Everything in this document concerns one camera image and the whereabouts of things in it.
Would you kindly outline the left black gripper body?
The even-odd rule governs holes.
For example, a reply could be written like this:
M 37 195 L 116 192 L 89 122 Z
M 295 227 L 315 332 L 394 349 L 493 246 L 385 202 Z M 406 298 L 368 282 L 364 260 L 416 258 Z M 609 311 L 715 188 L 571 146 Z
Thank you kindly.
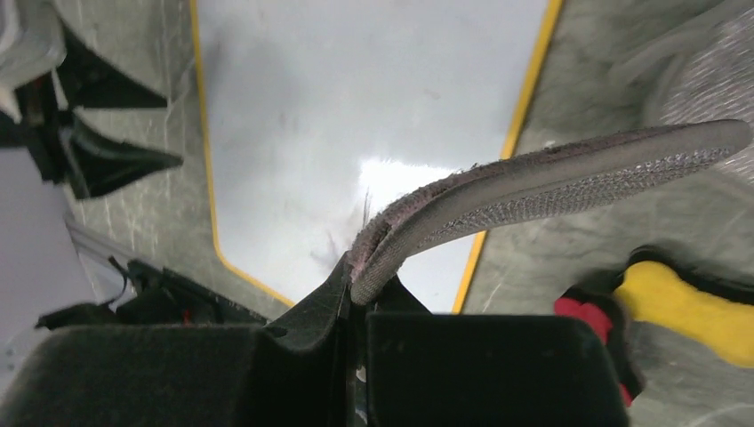
M 48 72 L 12 90 L 20 120 L 1 114 L 1 148 L 26 149 L 44 182 L 68 183 L 74 167 L 75 120 L 60 109 L 53 73 Z

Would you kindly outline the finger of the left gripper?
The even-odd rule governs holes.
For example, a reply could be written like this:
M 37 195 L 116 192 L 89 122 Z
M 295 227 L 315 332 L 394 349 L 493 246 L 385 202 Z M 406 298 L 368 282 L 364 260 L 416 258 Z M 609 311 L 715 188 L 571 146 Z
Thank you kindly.
M 66 24 L 65 58 L 56 68 L 71 107 L 87 109 L 163 109 L 167 99 L 115 68 L 91 50 Z
M 104 197 L 152 173 L 183 164 L 174 154 L 112 141 L 75 118 L 61 129 L 65 176 L 77 199 Z

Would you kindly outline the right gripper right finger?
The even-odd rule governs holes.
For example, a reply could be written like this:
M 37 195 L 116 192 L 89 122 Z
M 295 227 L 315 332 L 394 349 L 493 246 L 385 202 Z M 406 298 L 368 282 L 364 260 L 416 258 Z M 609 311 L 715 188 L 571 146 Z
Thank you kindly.
M 372 426 L 627 426 L 614 355 L 620 312 L 604 295 L 549 315 L 376 310 L 365 319 Z

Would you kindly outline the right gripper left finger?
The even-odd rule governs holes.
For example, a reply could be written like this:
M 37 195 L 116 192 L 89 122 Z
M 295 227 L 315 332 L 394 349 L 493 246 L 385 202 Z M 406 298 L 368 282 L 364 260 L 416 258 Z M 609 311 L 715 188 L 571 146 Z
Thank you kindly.
M 349 266 L 265 326 L 66 324 L 29 353 L 4 426 L 342 426 Z

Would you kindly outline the yellow framed whiteboard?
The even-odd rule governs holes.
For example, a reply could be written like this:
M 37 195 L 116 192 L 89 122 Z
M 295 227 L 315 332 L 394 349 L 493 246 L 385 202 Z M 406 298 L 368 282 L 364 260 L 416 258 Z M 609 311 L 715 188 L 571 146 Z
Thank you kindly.
M 194 1 L 222 264 L 292 305 L 363 224 L 515 150 L 559 1 Z

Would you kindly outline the yellow bone shaped eraser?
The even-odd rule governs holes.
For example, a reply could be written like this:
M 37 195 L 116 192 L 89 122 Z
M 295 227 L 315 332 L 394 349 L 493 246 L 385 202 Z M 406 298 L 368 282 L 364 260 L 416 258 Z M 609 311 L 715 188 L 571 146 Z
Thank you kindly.
M 753 291 L 675 269 L 631 264 L 614 293 L 637 321 L 665 327 L 738 367 L 753 367 Z

